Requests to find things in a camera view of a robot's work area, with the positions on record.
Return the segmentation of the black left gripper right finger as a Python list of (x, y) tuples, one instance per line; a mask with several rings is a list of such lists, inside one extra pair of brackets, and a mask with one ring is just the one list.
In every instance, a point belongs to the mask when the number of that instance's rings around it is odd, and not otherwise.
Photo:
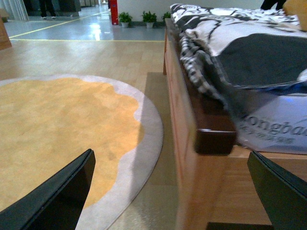
[(248, 169), (260, 201), (276, 230), (307, 228), (307, 183), (252, 151)]

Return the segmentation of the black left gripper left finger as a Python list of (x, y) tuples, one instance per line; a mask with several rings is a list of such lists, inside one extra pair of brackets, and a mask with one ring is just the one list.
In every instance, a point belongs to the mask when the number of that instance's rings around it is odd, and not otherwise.
[(0, 213), (2, 230), (73, 230), (87, 199), (95, 168), (88, 149)]

